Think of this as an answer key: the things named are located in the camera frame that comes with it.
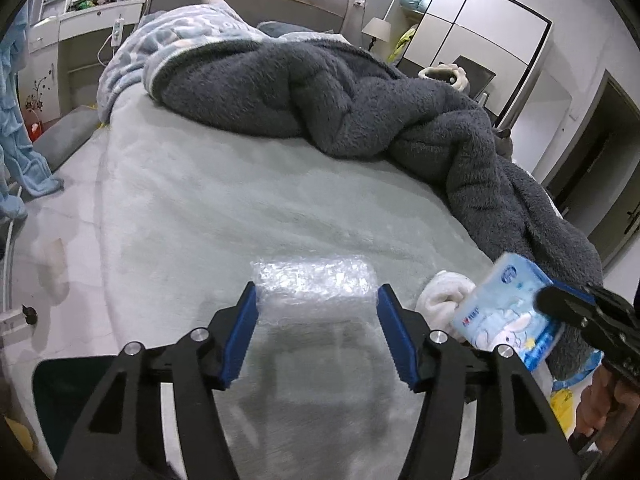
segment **door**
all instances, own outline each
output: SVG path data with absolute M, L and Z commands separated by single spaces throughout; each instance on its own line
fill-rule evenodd
M 564 202 L 564 218 L 590 235 L 626 189 L 639 162 L 639 125 L 630 124 L 613 131 Z
M 614 205 L 589 235 L 606 268 L 640 229 L 640 164 Z
M 58 44 L 32 52 L 28 65 L 18 72 L 20 110 L 27 125 L 60 118 L 58 97 Z

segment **table lamp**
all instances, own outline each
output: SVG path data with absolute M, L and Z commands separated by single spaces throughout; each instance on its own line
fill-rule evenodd
M 391 23 L 387 23 L 380 18 L 372 18 L 362 29 L 362 32 L 363 34 L 371 36 L 371 43 L 369 43 L 369 48 L 367 49 L 371 50 L 376 40 L 389 41 L 389 37 L 391 36 Z

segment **hanging clothes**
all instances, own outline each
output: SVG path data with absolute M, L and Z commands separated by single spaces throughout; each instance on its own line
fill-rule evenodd
M 26 65 L 28 27 L 25 5 L 0 41 L 0 168 L 4 163 L 25 191 L 39 197 L 61 189 L 63 182 L 52 176 L 45 158 L 33 149 L 20 113 L 16 75 Z M 0 174 L 0 215 L 27 215 L 22 199 L 9 194 L 4 172 Z

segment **hand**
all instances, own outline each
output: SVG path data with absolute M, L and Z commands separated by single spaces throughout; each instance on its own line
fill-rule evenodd
M 591 436 L 598 430 L 596 445 L 605 454 L 617 444 L 640 406 L 640 394 L 625 381 L 616 383 L 612 395 L 610 385 L 613 381 L 612 373 L 599 366 L 593 373 L 591 386 L 582 392 L 575 414 L 576 433 Z M 615 413 L 609 414 L 613 399 L 620 406 Z

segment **white towel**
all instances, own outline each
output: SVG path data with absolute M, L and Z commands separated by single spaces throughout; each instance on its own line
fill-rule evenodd
M 458 304 L 464 300 L 476 284 L 468 277 L 456 272 L 441 270 L 427 284 L 415 304 L 416 312 L 420 312 L 429 327 L 444 330 L 460 342 L 465 338 L 451 325 L 453 313 Z

